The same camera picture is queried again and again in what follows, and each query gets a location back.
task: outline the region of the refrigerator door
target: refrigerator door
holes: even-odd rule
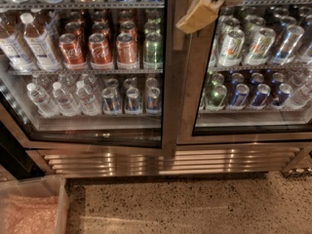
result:
[[[197,33],[178,144],[312,137],[311,0],[245,0]]]
[[[14,3],[0,5],[9,10],[21,9],[22,11],[18,13],[11,13],[14,17],[18,17],[24,10],[27,11],[33,6],[31,2],[23,3],[22,6]],[[77,3],[75,0],[58,4],[35,4],[35,8],[58,11],[62,23],[59,35],[65,32],[64,26],[70,21],[70,13],[73,11],[77,13],[77,6],[80,18],[84,17],[88,37],[92,34],[96,12],[110,10],[112,62],[108,65],[96,64],[94,63],[96,56],[91,57],[88,52],[86,55],[88,68],[84,70],[73,70],[80,66],[69,63],[70,56],[66,56],[67,62],[64,62],[64,58],[61,62],[65,67],[60,70],[49,72],[38,62],[35,64],[41,69],[27,71],[17,70],[3,56],[0,63],[2,102],[0,106],[6,115],[0,115],[0,118],[7,117],[9,113],[16,121],[11,122],[10,126],[18,124],[21,127],[20,135],[23,143],[30,148],[76,146],[80,149],[108,148],[113,149],[113,152],[126,150],[132,153],[145,153],[146,150],[147,154],[170,155],[173,146],[176,145],[178,131],[178,125],[171,124],[171,121],[177,122],[180,115],[179,86],[182,81],[176,82],[176,73],[180,69],[186,70],[190,41],[184,39],[184,35],[179,39],[179,32],[176,33],[174,25],[179,19],[179,14],[185,14],[187,4],[182,0],[130,2],[104,0],[100,3],[81,1]],[[119,37],[116,40],[121,34],[123,20],[132,20],[137,29],[137,42],[134,29],[130,33],[134,39],[129,45],[126,44],[127,46],[123,42],[127,39]],[[129,57],[127,48],[132,48],[136,44],[137,60],[126,64]],[[34,76],[49,78],[54,83],[64,74],[73,75],[77,79],[75,82],[83,80],[84,75],[96,76],[99,87],[96,98],[100,104],[100,113],[88,115],[81,99],[83,112],[75,116],[66,116],[65,109],[60,105],[61,101],[57,102],[60,112],[56,115],[45,113],[44,109],[31,101],[27,85],[34,83]],[[117,90],[114,91],[117,91],[118,95],[114,94],[113,98],[107,97],[105,89],[107,91],[116,83]]]

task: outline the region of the glass door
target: glass door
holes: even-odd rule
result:
[[[206,53],[194,46],[179,143],[312,137],[311,2],[245,0],[220,10],[203,30]]]
[[[1,99],[30,139],[163,147],[174,0],[6,2],[19,49],[2,37]]]

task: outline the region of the terrazzo floor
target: terrazzo floor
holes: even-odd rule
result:
[[[312,176],[71,179],[66,233],[312,233]]]

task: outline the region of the refrigerator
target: refrigerator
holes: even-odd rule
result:
[[[38,11],[31,11],[32,9],[40,9],[40,13],[57,12],[59,16],[57,22],[60,22],[59,39],[66,33],[65,24],[71,13],[80,13],[80,16],[84,17],[87,49],[88,38],[94,33],[92,27],[95,24],[95,14],[107,10],[110,13],[109,44],[112,61],[108,65],[97,66],[89,50],[85,55],[86,63],[82,64],[83,68],[68,62],[68,59],[60,53],[64,47],[59,44],[59,39],[54,45],[61,57],[57,65],[42,65],[41,57],[38,57],[40,53],[33,50],[32,55],[35,56],[33,65],[36,66],[33,70],[20,68],[11,58],[1,56],[1,122],[46,175],[81,177],[158,174],[159,168],[163,166],[161,163],[164,157],[173,156],[181,115],[180,87],[184,82],[184,79],[179,80],[178,75],[181,70],[186,70],[191,41],[189,36],[175,28],[175,23],[187,10],[184,1],[6,0],[0,4],[3,9],[2,16],[5,14],[15,17],[16,30],[21,38],[24,25],[20,22],[20,15],[30,13],[35,17],[34,13]],[[119,59],[116,44],[117,37],[121,34],[122,18],[119,18],[119,14],[126,11],[135,14],[131,18],[137,29],[137,40],[132,36],[132,44],[136,40],[137,45],[135,64],[123,63]],[[157,17],[149,18],[149,15],[155,13]],[[147,33],[144,33],[147,22],[156,23],[155,32],[160,35],[156,47],[150,47],[154,43],[149,42],[147,46],[151,48],[149,53],[146,53],[148,50],[145,52],[148,44]],[[148,61],[147,54],[150,59],[155,55],[162,57]],[[95,116],[87,115],[85,111],[75,116],[65,116],[64,111],[56,115],[45,114],[45,111],[42,111],[43,109],[33,103],[28,96],[27,86],[34,83],[34,77],[38,75],[48,77],[55,83],[59,81],[61,75],[67,74],[78,77],[76,82],[80,81],[83,75],[96,76],[100,96],[103,95],[103,90],[108,88],[106,84],[108,79],[117,80],[119,85],[116,91],[120,103],[119,109],[116,109],[118,113],[116,111],[107,113],[101,97],[98,100],[100,113]],[[158,91],[156,97],[148,95],[149,87],[147,88],[146,83],[148,79],[156,81],[156,85],[152,85],[152,88]],[[130,88],[136,89],[138,100],[131,100],[131,94],[127,95],[129,87],[125,86],[126,80],[135,80],[135,84],[131,84]],[[48,95],[55,101],[53,94]]]
[[[214,23],[193,33],[175,173],[287,175],[308,155],[311,62],[302,54],[311,2],[225,2]]]

